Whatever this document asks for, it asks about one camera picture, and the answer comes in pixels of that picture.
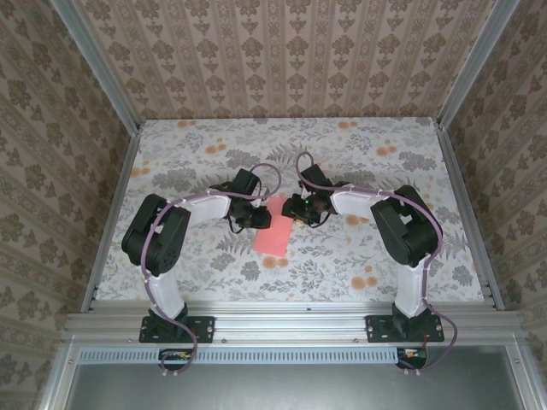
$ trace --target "metal plate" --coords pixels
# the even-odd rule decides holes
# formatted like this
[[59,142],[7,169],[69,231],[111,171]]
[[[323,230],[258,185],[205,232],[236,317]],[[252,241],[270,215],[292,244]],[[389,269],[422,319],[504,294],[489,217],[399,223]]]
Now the metal plate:
[[425,337],[428,342],[444,342],[441,319],[433,314],[423,319],[422,332],[409,335],[406,339],[403,339],[397,329],[393,327],[393,316],[389,314],[367,316],[365,323],[367,324],[369,343],[423,343]]
[[[430,349],[435,360],[444,348]],[[521,410],[504,348],[455,348],[420,376],[394,365],[78,366],[66,409]]]
[[[157,335],[149,330],[150,316],[145,316],[140,327],[138,340],[141,343],[192,343],[190,335],[183,333],[180,337]],[[199,343],[212,343],[215,335],[215,318],[213,316],[188,316],[186,326],[196,335]]]

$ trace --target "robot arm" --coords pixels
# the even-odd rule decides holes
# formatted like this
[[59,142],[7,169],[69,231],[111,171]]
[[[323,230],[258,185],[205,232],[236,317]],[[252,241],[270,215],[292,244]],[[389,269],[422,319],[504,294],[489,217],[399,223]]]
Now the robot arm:
[[[260,200],[246,200],[230,196],[230,193],[252,195],[259,184],[253,173],[239,170],[233,181],[211,187],[212,189],[194,195],[168,210],[162,218],[161,230],[157,229],[146,253],[146,269],[150,272],[150,292],[157,306],[170,319],[177,319],[185,309],[185,301],[179,288],[173,268],[180,257],[180,251],[188,227],[201,224],[205,220],[235,219],[242,227],[255,229],[269,228],[271,215]],[[148,195],[126,235],[121,248],[129,256],[133,265],[140,266],[144,241],[150,232],[157,215],[168,205],[168,201],[156,194]],[[158,313],[155,306],[152,310]]]
[[[285,203],[283,215],[303,220],[308,225],[320,223],[321,214],[325,212],[374,219],[386,250],[399,264],[395,308],[409,319],[424,312],[423,266],[438,246],[437,233],[431,222],[415,208],[396,199],[348,190],[352,185],[345,182],[333,185],[317,165],[307,168],[302,175],[313,185],[329,190],[302,182],[302,195],[295,194]],[[396,190],[395,194],[427,209],[418,192],[409,185]]]

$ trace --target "black mounting bracket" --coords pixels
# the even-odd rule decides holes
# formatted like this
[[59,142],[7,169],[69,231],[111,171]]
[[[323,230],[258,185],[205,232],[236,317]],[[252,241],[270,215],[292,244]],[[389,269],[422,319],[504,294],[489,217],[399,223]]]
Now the black mounting bracket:
[[444,342],[441,319],[425,310],[414,318],[407,318],[392,306],[393,314],[374,314],[365,317],[369,343]]
[[[138,340],[141,343],[192,343],[190,335],[177,325],[167,322],[151,309],[150,316],[143,318]],[[215,336],[214,316],[188,316],[188,307],[175,318],[196,335],[199,343],[212,343]]]
[[157,360],[161,363],[163,359],[163,367],[171,372],[180,370],[191,357],[192,348],[162,348],[157,354]]
[[395,365],[400,369],[421,369],[427,362],[427,349],[422,348],[397,348],[399,362]]

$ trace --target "pink towel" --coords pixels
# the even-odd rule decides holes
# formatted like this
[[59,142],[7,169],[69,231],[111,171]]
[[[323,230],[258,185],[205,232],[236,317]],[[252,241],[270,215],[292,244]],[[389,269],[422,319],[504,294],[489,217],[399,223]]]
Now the pink towel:
[[271,196],[268,199],[268,211],[272,215],[272,223],[268,229],[261,229],[256,234],[253,250],[263,254],[283,258],[291,238],[292,218],[281,214],[283,204],[287,198]]

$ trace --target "floral wallpaper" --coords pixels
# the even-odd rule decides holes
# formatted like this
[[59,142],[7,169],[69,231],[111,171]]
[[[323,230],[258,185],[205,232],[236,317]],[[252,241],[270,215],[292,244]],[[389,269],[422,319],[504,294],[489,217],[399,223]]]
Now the floral wallpaper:
[[128,135],[47,1],[0,2],[0,408],[38,404]]
[[436,116],[495,0],[79,0],[140,119]]
[[[434,302],[483,301],[432,118],[150,120],[139,135],[98,300],[148,297],[121,242],[151,192],[169,199],[201,193],[232,180],[241,167],[268,162],[283,176],[276,196],[288,198],[299,192],[294,161],[307,149],[333,183],[414,186],[444,230],[428,295]],[[277,184],[265,168],[256,174],[263,186]],[[208,220],[189,228],[171,273],[187,301],[391,302],[399,265],[386,253],[372,213],[360,216],[334,215],[316,229],[295,222],[282,258],[253,251],[256,230],[236,235],[226,220]]]
[[547,2],[521,1],[449,133],[504,300],[547,374]]

